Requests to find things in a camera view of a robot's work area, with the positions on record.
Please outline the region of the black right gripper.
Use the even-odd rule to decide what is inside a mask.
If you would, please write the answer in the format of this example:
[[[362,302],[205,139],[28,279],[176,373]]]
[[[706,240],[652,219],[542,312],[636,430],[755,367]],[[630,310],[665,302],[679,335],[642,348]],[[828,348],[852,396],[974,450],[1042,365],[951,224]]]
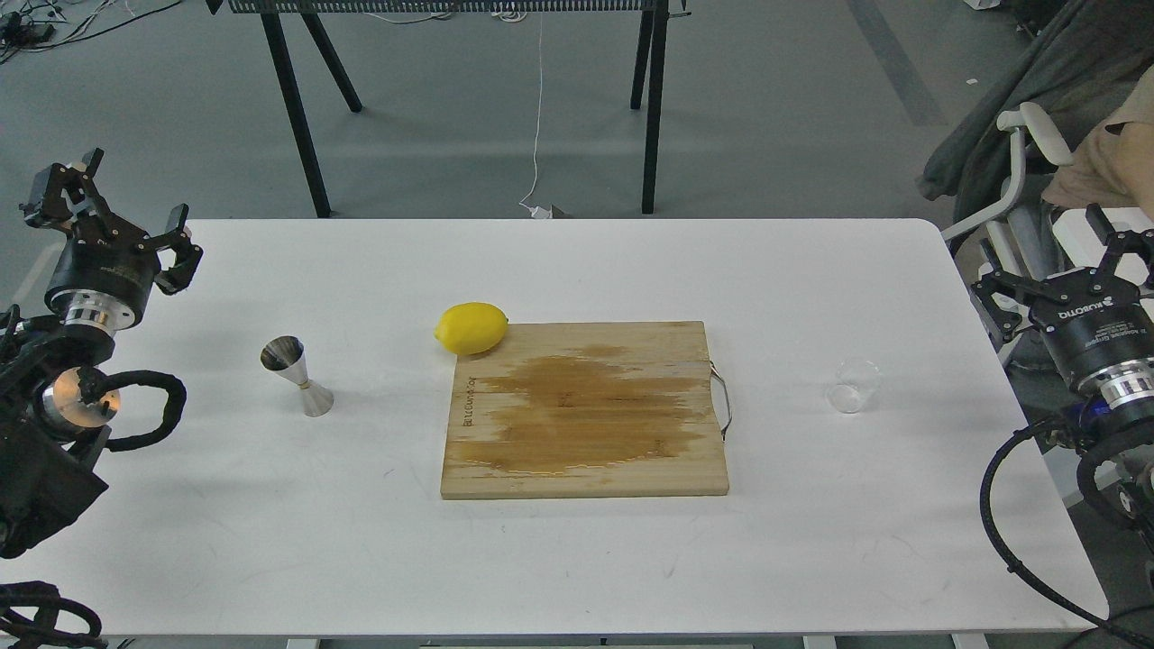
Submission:
[[[1087,206],[1085,219],[1106,246],[1096,268],[1034,279],[1007,270],[997,251],[982,251],[984,263],[971,284],[977,316],[996,352],[1049,352],[1072,390],[1088,390],[1097,375],[1146,361],[1153,353],[1151,318],[1140,303],[1153,292],[1153,230],[1118,231],[1099,203]],[[1140,288],[1116,277],[1129,253],[1145,263]]]

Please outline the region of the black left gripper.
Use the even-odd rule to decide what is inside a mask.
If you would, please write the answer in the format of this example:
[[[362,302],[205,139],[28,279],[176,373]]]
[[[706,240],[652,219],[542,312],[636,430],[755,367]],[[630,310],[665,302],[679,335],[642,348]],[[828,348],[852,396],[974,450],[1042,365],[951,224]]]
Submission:
[[[111,225],[112,212],[95,186],[104,151],[93,148],[78,163],[53,163],[33,177],[32,192],[20,204],[24,224],[66,234],[50,276],[44,303],[66,319],[78,306],[93,305],[115,330],[135,327],[144,316],[153,283],[165,294],[189,288],[203,249],[192,243],[189,206],[168,214],[168,231],[150,237],[127,222]],[[173,251],[173,264],[160,269],[160,251]]]

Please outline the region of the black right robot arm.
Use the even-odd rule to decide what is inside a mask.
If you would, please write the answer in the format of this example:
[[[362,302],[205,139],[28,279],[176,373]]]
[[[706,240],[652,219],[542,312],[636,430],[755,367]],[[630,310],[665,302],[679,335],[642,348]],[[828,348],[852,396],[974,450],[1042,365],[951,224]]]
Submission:
[[[1122,478],[1121,493],[1114,498],[1106,497],[1096,482],[1099,468],[1106,462],[1121,462],[1126,452],[1151,447],[1153,348],[1149,313],[1141,303],[1151,293],[1151,279],[1137,285],[1116,273],[1127,254],[1151,266],[1151,231],[1134,233],[1114,227],[1096,203],[1085,210],[1085,219],[1104,246],[1100,262],[1050,279],[1027,279],[1009,273],[997,261],[992,245],[982,245],[992,270],[977,279],[971,292],[986,327],[1004,343],[1035,331],[1067,390],[1079,396],[1080,406],[1044,416],[1002,443],[986,465],[977,490],[977,513],[986,537],[1009,572],[1100,631],[1126,644],[1149,648],[1151,636],[1092,616],[1028,570],[1002,538],[992,517],[992,483],[1001,464],[1021,443],[1044,438],[1078,453],[1076,485],[1082,501],[1110,525],[1133,531],[1151,545],[1151,467]]]

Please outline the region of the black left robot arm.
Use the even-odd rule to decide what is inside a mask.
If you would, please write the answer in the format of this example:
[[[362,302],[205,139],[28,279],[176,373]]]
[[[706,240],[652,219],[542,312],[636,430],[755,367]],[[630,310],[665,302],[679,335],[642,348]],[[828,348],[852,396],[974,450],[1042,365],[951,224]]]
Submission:
[[[160,443],[187,401],[174,375],[102,371],[152,289],[186,290],[203,256],[183,203],[156,237],[114,212],[95,184],[103,156],[97,148],[78,164],[50,164],[21,206],[29,226],[57,230],[65,243],[44,294],[47,314],[27,318],[16,304],[3,311],[5,559],[74,525],[107,490],[95,472],[102,453]]]

